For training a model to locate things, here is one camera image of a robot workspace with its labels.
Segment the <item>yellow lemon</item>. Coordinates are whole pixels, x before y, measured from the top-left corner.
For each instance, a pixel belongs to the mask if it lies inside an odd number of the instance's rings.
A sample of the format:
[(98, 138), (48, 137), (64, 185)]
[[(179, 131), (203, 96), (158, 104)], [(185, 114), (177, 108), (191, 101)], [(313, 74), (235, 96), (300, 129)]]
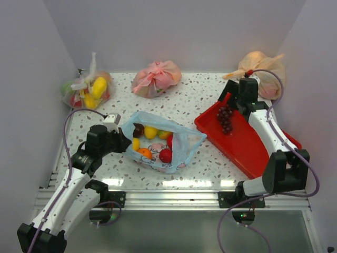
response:
[(152, 140), (157, 136), (158, 129), (152, 126), (145, 126), (144, 127), (144, 135), (147, 139)]

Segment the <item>clear bag with fruit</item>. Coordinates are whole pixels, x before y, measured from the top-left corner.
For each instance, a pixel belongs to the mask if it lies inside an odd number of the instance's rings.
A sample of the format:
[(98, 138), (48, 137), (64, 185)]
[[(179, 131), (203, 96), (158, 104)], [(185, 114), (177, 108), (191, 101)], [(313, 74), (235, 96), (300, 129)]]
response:
[(113, 79), (108, 72), (97, 69), (93, 52), (89, 69), (62, 85), (61, 100), (73, 109), (95, 110), (107, 102), (113, 92)]

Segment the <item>purple grape bunch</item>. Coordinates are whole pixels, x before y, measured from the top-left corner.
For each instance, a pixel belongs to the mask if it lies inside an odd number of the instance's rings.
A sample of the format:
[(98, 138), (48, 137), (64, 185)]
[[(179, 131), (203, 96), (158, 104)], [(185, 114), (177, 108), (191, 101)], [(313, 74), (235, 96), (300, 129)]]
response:
[(233, 116), (233, 109), (230, 106), (226, 105), (218, 109), (216, 118), (219, 121), (224, 134), (230, 134), (231, 131), (233, 130), (232, 116)]

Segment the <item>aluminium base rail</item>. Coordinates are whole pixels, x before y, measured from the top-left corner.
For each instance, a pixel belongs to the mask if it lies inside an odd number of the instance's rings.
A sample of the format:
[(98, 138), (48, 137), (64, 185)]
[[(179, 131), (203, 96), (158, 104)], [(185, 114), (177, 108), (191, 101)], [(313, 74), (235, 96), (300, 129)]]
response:
[[(41, 210), (49, 201), (56, 190), (58, 172), (53, 172), (47, 189), (39, 189), (33, 205), (34, 210)], [(109, 191), (125, 192), (124, 210), (210, 210), (220, 209), (218, 192), (229, 192), (235, 188), (236, 180), (232, 178), (220, 179), (213, 183), (211, 180), (192, 179), (179, 177), (169, 181), (140, 178), (138, 182), (145, 182), (144, 189), (127, 184), (127, 178), (105, 178), (103, 183), (108, 185)], [(307, 198), (295, 198), (276, 195), (265, 198), (263, 211), (308, 211), (310, 204)]]

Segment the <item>orange round fruit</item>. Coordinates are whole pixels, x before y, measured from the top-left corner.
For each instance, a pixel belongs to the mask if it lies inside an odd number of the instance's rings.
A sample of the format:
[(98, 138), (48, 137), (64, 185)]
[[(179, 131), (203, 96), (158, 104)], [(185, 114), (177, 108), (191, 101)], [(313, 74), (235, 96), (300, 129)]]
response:
[(152, 160), (152, 152), (147, 148), (139, 148), (138, 153), (140, 153), (142, 156), (146, 157), (149, 160)]

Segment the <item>yellow fruit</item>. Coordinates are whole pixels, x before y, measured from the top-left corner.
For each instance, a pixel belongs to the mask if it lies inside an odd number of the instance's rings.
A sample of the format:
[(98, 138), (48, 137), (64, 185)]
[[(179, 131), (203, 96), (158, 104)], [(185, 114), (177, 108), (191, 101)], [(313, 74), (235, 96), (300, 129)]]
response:
[(140, 149), (140, 140), (139, 140), (139, 138), (133, 138), (132, 149), (134, 151), (136, 151), (136, 152)]

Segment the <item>red plastic tray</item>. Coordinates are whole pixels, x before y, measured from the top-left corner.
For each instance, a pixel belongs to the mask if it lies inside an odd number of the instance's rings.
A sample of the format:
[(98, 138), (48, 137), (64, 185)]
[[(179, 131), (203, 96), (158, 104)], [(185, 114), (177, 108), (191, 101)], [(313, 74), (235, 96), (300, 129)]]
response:
[(233, 130), (229, 134), (223, 133), (216, 115), (220, 107), (227, 104), (230, 96), (230, 93), (220, 96), (215, 104), (194, 120), (194, 123), (219, 151), (249, 179), (254, 179), (263, 174), (269, 155), (258, 134), (238, 111), (234, 111), (231, 118)]

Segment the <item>blue printed plastic bag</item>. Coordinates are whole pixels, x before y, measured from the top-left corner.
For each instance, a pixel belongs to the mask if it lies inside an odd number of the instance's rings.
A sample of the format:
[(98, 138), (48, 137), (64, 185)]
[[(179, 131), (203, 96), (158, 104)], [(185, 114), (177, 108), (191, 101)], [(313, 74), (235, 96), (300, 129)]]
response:
[(133, 113), (130, 119), (121, 127), (123, 134), (129, 140), (132, 140), (135, 123), (173, 132), (173, 158), (170, 163), (165, 164), (155, 158), (152, 160), (145, 158), (140, 153), (134, 151), (131, 146), (129, 146), (123, 153), (124, 156), (134, 160), (142, 166), (149, 167), (165, 174), (173, 174), (178, 169), (186, 167), (193, 158), (198, 147), (207, 137), (206, 134), (179, 125), (175, 121), (145, 111), (139, 111)]

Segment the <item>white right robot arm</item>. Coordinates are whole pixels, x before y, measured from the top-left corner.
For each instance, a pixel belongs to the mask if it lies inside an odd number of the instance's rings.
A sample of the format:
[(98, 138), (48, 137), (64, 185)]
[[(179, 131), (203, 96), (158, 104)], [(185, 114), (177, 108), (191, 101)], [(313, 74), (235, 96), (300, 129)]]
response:
[(219, 99), (222, 100), (227, 95), (229, 100), (219, 109), (217, 118), (221, 121), (228, 120), (233, 111), (237, 110), (257, 133), (269, 155), (263, 174), (239, 182), (227, 201), (246, 207), (253, 201), (253, 197), (303, 190), (308, 178), (309, 153), (297, 149), (277, 125), (271, 108), (264, 101), (258, 100), (257, 80), (229, 80)]

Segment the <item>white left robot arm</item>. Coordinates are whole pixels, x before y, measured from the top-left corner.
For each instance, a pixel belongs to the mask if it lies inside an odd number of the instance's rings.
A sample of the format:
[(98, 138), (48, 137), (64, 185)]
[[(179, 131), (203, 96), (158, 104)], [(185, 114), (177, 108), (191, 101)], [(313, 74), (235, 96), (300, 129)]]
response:
[(108, 185), (93, 179), (103, 158), (110, 153), (123, 153), (131, 144), (121, 128), (107, 123), (93, 125), (72, 155), (62, 183), (46, 206), (30, 224), (17, 230), (22, 252), (64, 252), (73, 228), (95, 207), (122, 209), (124, 194), (113, 196)]

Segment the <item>green orange mango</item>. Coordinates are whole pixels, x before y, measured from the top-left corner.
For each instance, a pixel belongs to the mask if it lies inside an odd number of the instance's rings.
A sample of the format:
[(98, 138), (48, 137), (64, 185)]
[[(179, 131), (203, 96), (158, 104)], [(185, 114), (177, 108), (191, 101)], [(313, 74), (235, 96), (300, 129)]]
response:
[(157, 136), (161, 139), (161, 140), (167, 140), (170, 136), (172, 136), (173, 133), (170, 131), (165, 131), (165, 130), (158, 130), (157, 132)]

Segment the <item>orange knotted plastic bag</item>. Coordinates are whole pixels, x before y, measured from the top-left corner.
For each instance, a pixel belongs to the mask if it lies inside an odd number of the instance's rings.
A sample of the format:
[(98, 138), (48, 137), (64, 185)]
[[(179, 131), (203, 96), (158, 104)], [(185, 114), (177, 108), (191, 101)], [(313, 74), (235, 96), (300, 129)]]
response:
[[(239, 79), (249, 70), (269, 70), (275, 73), (283, 83), (286, 84), (286, 70), (281, 59), (284, 55), (278, 55), (275, 57), (268, 57), (261, 51), (254, 51), (248, 53), (238, 65), (238, 69), (234, 72), (223, 76), (225, 80)], [(276, 100), (281, 95), (281, 85), (277, 78), (268, 72), (258, 71), (254, 72), (259, 82), (259, 95), (268, 100)]]

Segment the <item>pink knotted plastic bag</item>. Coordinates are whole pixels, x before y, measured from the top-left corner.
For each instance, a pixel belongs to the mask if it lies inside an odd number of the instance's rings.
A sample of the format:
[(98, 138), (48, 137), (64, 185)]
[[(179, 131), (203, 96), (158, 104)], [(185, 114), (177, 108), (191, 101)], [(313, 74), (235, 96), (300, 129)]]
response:
[(132, 93), (147, 99), (163, 94), (182, 78), (180, 68), (172, 61), (153, 62), (137, 72), (132, 84)]

